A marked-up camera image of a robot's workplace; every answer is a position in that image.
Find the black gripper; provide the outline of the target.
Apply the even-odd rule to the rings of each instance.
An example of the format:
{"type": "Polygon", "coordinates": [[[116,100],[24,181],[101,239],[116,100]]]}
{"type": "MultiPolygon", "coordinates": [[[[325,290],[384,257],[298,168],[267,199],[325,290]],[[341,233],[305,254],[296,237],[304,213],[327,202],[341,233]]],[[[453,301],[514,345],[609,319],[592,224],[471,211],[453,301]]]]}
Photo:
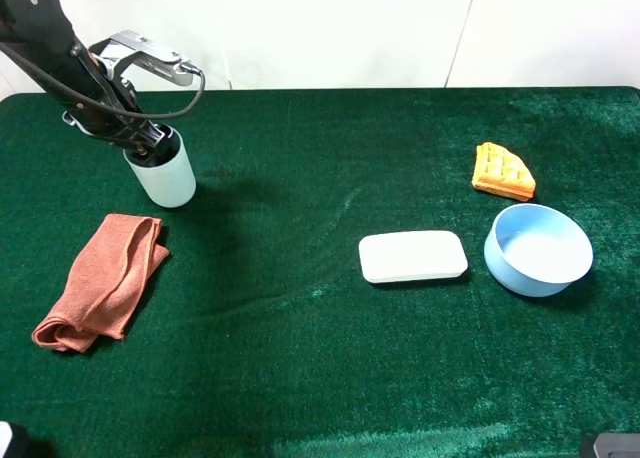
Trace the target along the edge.
{"type": "MultiPolygon", "coordinates": [[[[119,101],[103,70],[75,38],[69,51],[52,62],[49,75],[78,94],[112,108],[127,110],[119,101]]],[[[51,87],[49,93],[92,136],[116,144],[132,141],[130,159],[172,159],[175,130],[166,124],[113,114],[81,102],[70,93],[51,87]]]]}

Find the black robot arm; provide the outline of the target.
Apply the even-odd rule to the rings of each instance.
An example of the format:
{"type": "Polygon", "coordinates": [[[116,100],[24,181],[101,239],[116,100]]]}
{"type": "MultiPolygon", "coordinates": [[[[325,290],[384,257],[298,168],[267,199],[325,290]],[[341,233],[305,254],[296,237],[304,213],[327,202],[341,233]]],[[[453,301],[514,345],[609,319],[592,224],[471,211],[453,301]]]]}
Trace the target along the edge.
{"type": "MultiPolygon", "coordinates": [[[[1,0],[1,43],[75,92],[118,110],[139,113],[133,90],[108,79],[76,36],[59,0],[1,0]]],[[[17,66],[65,109],[83,132],[124,148],[137,164],[159,166],[179,150],[170,127],[148,119],[113,114],[85,104],[51,85],[22,63],[17,66]]]]}

